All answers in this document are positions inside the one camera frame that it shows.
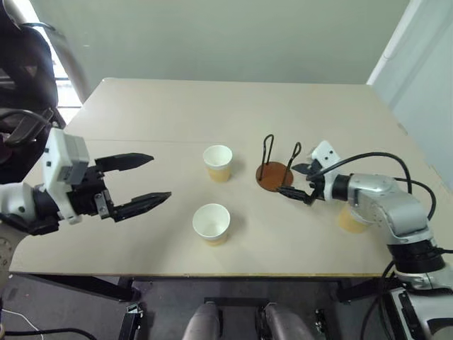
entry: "gray floor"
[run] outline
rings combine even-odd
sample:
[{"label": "gray floor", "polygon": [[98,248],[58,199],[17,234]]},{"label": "gray floor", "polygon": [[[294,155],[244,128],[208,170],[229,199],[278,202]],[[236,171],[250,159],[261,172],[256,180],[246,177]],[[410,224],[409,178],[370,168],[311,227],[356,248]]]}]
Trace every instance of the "gray floor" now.
[{"label": "gray floor", "polygon": [[[195,309],[207,296],[267,298],[291,307],[314,330],[314,310],[324,308],[333,339],[358,339],[360,323],[368,300],[342,305],[332,301],[332,283],[158,280],[136,282],[146,306],[145,323],[139,339],[177,340]],[[41,329],[77,327],[98,338],[117,339],[126,306],[101,297],[78,293],[46,283],[13,276],[4,294],[4,308],[24,314]],[[223,339],[255,340],[253,309],[224,308]],[[29,330],[26,322],[3,313],[2,323],[8,330]],[[314,330],[317,339],[324,339]],[[10,340],[40,339],[39,336],[6,337]],[[370,320],[367,340],[383,339],[376,318]],[[77,334],[46,335],[45,339],[82,340]]]}]

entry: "table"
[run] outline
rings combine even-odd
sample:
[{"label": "table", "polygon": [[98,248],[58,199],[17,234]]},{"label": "table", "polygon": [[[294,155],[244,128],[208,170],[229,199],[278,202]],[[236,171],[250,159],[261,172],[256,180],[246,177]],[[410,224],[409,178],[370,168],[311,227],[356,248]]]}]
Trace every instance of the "table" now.
[{"label": "table", "polygon": [[[148,192],[173,195],[147,214],[115,224],[99,217],[41,237],[27,237],[13,272],[153,277],[377,276],[390,260],[373,228],[351,234],[336,218],[342,202],[312,207],[261,189],[255,171],[263,138],[275,135],[272,160],[286,163],[295,142],[305,162],[327,139],[341,157],[385,150],[402,157],[414,179],[437,194],[432,219],[441,247],[453,247],[452,194],[414,141],[366,85],[267,84],[213,81],[104,79],[69,124],[86,139],[91,158],[143,152],[155,160],[106,177],[116,204]],[[209,180],[203,150],[222,143],[234,153],[233,176]],[[402,176],[390,159],[366,159],[345,173]],[[306,188],[304,177],[294,184]],[[41,182],[40,164],[26,181]],[[427,211],[429,196],[414,194]],[[209,246],[193,232],[193,213],[220,203],[231,213],[229,240]]]}]

